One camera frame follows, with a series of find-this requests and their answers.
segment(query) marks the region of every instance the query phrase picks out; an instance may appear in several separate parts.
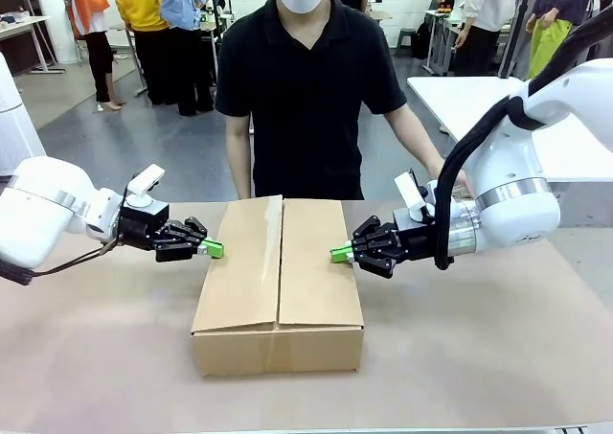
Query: white desk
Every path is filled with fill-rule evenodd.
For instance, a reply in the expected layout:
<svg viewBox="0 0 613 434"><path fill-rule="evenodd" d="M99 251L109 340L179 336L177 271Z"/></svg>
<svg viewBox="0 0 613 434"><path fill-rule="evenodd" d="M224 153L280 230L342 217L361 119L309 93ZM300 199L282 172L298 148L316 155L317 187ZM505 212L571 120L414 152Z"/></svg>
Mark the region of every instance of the white desk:
<svg viewBox="0 0 613 434"><path fill-rule="evenodd" d="M61 74L64 73L63 69L50 70L47 65L47 61L45 60L45 56L42 54L42 49L40 49L40 43L38 42L38 38L36 37L36 31L34 30L34 25L39 24L40 22L44 22L49 19L47 15L35 15L32 17L28 17L23 22L18 22L14 24L9 24L6 28L0 29L0 41L3 39L10 38L12 36L16 36L18 34L26 34L30 32L32 35L32 41L34 42L34 47L36 48L36 54L38 55L38 61L40 62L40 71L33 70L31 73L33 74Z"/></svg>
<svg viewBox="0 0 613 434"><path fill-rule="evenodd" d="M511 78L409 78L409 86L447 128L462 139L499 100L522 84ZM613 153L576 117L533 134L545 176L553 183L613 182Z"/></svg>

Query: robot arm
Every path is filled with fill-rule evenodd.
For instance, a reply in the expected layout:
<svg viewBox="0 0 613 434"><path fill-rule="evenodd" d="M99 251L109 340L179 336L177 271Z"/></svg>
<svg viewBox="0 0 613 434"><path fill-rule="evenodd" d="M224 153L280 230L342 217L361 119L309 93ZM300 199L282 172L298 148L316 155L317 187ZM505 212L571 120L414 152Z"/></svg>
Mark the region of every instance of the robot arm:
<svg viewBox="0 0 613 434"><path fill-rule="evenodd" d="M123 195L97 190L82 169L46 156L24 160L0 194L0 277L22 285L104 255L117 245L155 251L157 262L188 260L193 255L223 255L194 217L170 220L170 205L148 195L164 170L152 165L132 179ZM64 232L85 234L102 243L45 273L41 266Z"/></svg>
<svg viewBox="0 0 613 434"><path fill-rule="evenodd" d="M606 108L613 59L595 60L567 72L580 52L613 31L608 8L574 31L536 79L495 105L448 156L438 181L418 187L397 179L407 207L392 223L371 217L332 260L357 262L391 278L407 260L433 258L447 269L454 257L541 240L559 225L560 210L534 150L535 130L576 115L599 141L613 149ZM451 191L464 168L474 200Z"/></svg>

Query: black pants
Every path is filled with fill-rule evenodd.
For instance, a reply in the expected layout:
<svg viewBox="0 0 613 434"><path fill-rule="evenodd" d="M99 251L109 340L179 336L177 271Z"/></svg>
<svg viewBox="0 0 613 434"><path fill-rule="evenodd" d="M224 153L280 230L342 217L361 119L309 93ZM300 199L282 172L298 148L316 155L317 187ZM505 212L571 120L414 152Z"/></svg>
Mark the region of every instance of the black pants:
<svg viewBox="0 0 613 434"><path fill-rule="evenodd" d="M153 104L172 103L172 83L168 59L170 30L134 32L136 55L147 82L148 97Z"/></svg>
<svg viewBox="0 0 613 434"><path fill-rule="evenodd" d="M204 53L199 30L170 29L175 64L176 100L181 115L193 115L196 110L213 109L211 71Z"/></svg>
<svg viewBox="0 0 613 434"><path fill-rule="evenodd" d="M471 27L468 37L456 51L456 77L482 77L488 74L496 54L500 32Z"/></svg>
<svg viewBox="0 0 613 434"><path fill-rule="evenodd" d="M110 102L106 75L113 72L113 52L108 44L108 39L106 39L106 33L93 32L85 35L84 38L87 43L89 66L92 69L92 76L96 84L96 102Z"/></svg>

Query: cardboard box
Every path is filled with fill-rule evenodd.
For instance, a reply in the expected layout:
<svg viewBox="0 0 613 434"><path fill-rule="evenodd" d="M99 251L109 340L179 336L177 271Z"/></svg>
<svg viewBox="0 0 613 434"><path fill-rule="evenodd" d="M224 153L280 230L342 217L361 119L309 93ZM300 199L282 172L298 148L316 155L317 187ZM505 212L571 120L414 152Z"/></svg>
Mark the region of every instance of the cardboard box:
<svg viewBox="0 0 613 434"><path fill-rule="evenodd" d="M228 204L193 321L206 375L357 370L364 321L340 202L280 196Z"/></svg>

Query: metal joint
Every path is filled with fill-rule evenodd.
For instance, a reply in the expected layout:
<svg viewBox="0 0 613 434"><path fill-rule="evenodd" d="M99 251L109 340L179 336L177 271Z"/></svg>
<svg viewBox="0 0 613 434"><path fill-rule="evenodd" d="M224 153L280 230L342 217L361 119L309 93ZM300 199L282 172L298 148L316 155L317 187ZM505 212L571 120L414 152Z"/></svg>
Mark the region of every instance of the metal joint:
<svg viewBox="0 0 613 434"><path fill-rule="evenodd" d="M488 207L509 199L516 199L526 194L551 192L552 189L544 178L526 178L501 185L481 194L477 198L477 207L483 212Z"/></svg>
<svg viewBox="0 0 613 434"><path fill-rule="evenodd" d="M41 197L43 199L46 199L47 201L51 201L54 204L71 210L73 205L75 204L75 201L77 201L74 196L61 190L48 190L45 189L45 187L36 187L34 189L32 187L23 187L19 183L20 181L21 180L19 179L19 175L14 175L9 182L9 185L7 185L7 188L13 188L14 190L19 190L20 192L31 194L32 196Z"/></svg>

